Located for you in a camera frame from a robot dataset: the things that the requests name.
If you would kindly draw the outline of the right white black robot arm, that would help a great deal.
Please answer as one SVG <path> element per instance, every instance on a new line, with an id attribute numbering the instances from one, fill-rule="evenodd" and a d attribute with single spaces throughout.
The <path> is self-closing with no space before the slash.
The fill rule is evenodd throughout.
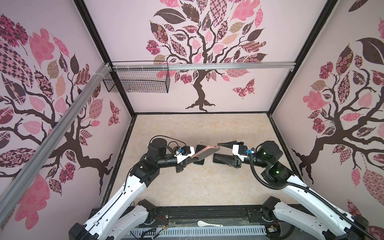
<path id="1" fill-rule="evenodd" d="M 354 217 L 336 207 L 307 186 L 279 159 L 283 152 L 274 141 L 265 141 L 249 149 L 242 142 L 220 143 L 229 148 L 232 156 L 214 154 L 214 160 L 240 168 L 250 165 L 253 176 L 266 188 L 282 191 L 300 203 L 308 213 L 290 207 L 276 197 L 269 197 L 262 205 L 261 215 L 267 222 L 279 220 L 291 224 L 318 240 L 373 240 L 369 222 L 363 216 Z"/>

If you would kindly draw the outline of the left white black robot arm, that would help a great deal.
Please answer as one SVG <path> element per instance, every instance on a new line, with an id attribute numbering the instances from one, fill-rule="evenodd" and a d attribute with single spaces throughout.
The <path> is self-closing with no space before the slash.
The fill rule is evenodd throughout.
<path id="1" fill-rule="evenodd" d="M 175 167 L 177 172 L 199 159 L 194 147 L 171 148 L 167 140 L 155 138 L 148 151 L 127 174 L 114 196 L 84 224 L 76 223 L 69 231 L 71 240 L 120 240 L 138 225 L 152 222 L 155 206 L 139 202 L 129 213 L 131 203 L 155 180 L 161 168 Z"/>

